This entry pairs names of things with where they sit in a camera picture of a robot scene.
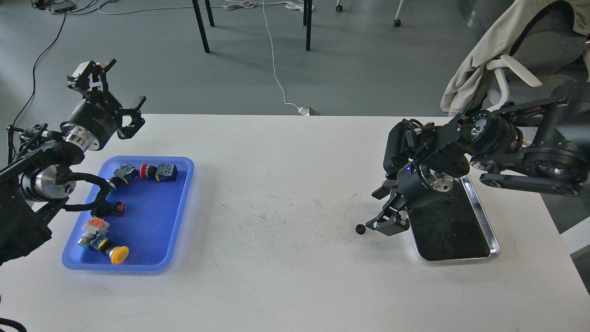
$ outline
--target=office chair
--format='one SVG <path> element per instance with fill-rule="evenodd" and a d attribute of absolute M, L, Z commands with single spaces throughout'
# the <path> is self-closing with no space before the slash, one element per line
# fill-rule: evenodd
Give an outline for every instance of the office chair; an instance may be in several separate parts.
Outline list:
<path fill-rule="evenodd" d="M 515 100 L 521 96 L 531 100 L 549 96 L 553 87 L 568 79 L 555 74 L 580 58 L 589 34 L 588 0 L 514 1 L 462 62 L 442 97 L 441 109 L 450 116 L 469 113 L 480 109 L 488 94 L 494 100 L 490 110 L 508 100 L 522 102 Z M 494 78 L 500 93 L 489 92 Z"/>

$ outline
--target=black cable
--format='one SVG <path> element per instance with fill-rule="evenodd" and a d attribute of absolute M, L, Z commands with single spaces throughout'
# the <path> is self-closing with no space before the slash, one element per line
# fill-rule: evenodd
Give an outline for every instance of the black cable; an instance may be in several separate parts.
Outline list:
<path fill-rule="evenodd" d="M 109 185 L 109 183 L 105 179 L 103 179 L 99 176 L 96 176 L 94 174 L 70 173 L 62 179 L 62 182 L 64 182 L 64 183 L 69 182 L 69 181 L 86 181 L 88 183 L 92 183 L 92 184 L 99 186 L 100 190 L 99 190 L 99 193 L 96 194 L 96 198 L 94 199 L 94 201 L 92 203 L 74 204 L 74 205 L 67 205 L 66 204 L 63 207 L 63 209 L 65 211 L 76 212 L 76 211 L 92 210 L 97 205 L 104 203 L 106 201 L 106 198 L 109 195 L 109 192 L 111 190 L 111 186 Z"/>
<path fill-rule="evenodd" d="M 21 158 L 24 154 L 27 153 L 27 150 L 33 145 L 33 143 L 38 142 L 39 139 L 41 138 L 41 134 L 43 134 L 43 132 L 47 130 L 47 123 L 43 124 L 43 127 L 41 128 L 41 130 L 39 130 L 35 136 L 33 136 L 28 142 L 27 144 L 23 147 L 23 149 L 19 149 L 20 151 L 18 152 L 17 155 L 17 160 L 19 158 Z"/>
<path fill-rule="evenodd" d="M 33 65 L 33 93 L 31 93 L 31 97 L 29 97 L 29 100 L 27 101 L 27 103 L 25 104 L 25 106 L 22 107 L 21 111 L 18 112 L 17 116 L 14 118 L 14 121 L 12 121 L 12 126 L 14 127 L 14 125 L 16 124 L 18 117 L 21 116 L 21 114 L 23 113 L 23 111 L 27 108 L 27 106 L 29 105 L 29 103 L 31 102 L 31 100 L 33 99 L 33 97 L 35 96 L 35 88 L 37 86 L 37 82 L 35 80 L 35 69 L 37 68 L 37 63 L 39 62 L 39 59 L 43 56 L 43 54 L 45 54 L 53 45 L 55 45 L 55 42 L 57 42 L 57 39 L 60 37 L 61 34 L 61 30 L 64 28 L 64 23 L 65 23 L 65 18 L 67 17 L 66 14 L 64 14 L 64 20 L 61 22 L 61 26 L 60 26 L 60 30 L 57 32 L 57 36 L 55 36 L 55 39 L 53 40 L 53 42 L 51 42 L 51 44 L 43 51 L 41 52 L 41 54 L 39 54 L 39 56 L 37 57 L 37 59 L 35 60 L 35 64 Z M 12 149 L 14 152 L 16 152 L 16 150 L 14 149 L 14 145 L 8 147 L 9 149 Z"/>
<path fill-rule="evenodd" d="M 21 323 L 14 321 L 14 320 L 7 320 L 6 318 L 0 318 L 0 325 L 12 327 L 18 332 L 27 332 L 27 329 Z"/>
<path fill-rule="evenodd" d="M 416 119 L 410 119 L 409 120 L 410 123 L 413 123 L 414 125 L 417 125 L 419 128 L 423 128 L 424 125 L 422 124 L 422 122 L 416 120 Z"/>

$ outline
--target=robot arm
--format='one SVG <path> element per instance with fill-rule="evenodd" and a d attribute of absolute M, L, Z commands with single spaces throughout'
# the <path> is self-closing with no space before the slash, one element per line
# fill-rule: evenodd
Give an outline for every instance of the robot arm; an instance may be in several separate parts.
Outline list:
<path fill-rule="evenodd" d="M 447 199 L 470 164 L 486 172 L 480 181 L 490 187 L 576 196 L 590 170 L 588 125 L 590 84 L 572 82 L 548 99 L 459 114 L 443 126 L 404 119 L 389 133 L 387 179 L 372 194 L 389 200 L 366 227 L 386 235 L 409 229 L 407 213 Z M 537 127 L 532 142 L 518 128 L 527 126 Z M 523 175 L 502 174 L 506 170 Z M 364 229 L 359 225 L 357 232 Z"/>
<path fill-rule="evenodd" d="M 21 147 L 16 156 L 10 150 L 9 165 L 0 170 L 0 265 L 27 256 L 49 240 L 47 224 L 60 209 L 96 214 L 116 209 L 105 200 L 112 188 L 105 179 L 69 169 L 82 162 L 86 150 L 102 149 L 115 132 L 120 139 L 131 138 L 145 123 L 140 111 L 145 97 L 140 97 L 137 106 L 123 109 L 109 92 L 106 73 L 115 62 L 89 61 L 68 76 L 68 87 L 83 99 L 61 124 L 61 131 L 48 131 L 47 124 L 26 130 L 8 127 L 9 149 L 14 132 L 20 133 Z M 132 120 L 126 126 L 124 116 Z M 66 204 L 76 181 L 100 187 L 92 203 Z M 33 211 L 33 201 L 45 204 Z"/>

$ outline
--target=yellow mushroom button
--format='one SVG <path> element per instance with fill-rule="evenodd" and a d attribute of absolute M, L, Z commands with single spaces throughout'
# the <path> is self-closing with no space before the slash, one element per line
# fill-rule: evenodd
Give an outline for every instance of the yellow mushroom button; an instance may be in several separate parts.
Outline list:
<path fill-rule="evenodd" d="M 129 248 L 126 246 L 118 247 L 113 252 L 111 252 L 111 263 L 118 265 L 123 263 L 127 256 L 129 256 Z"/>

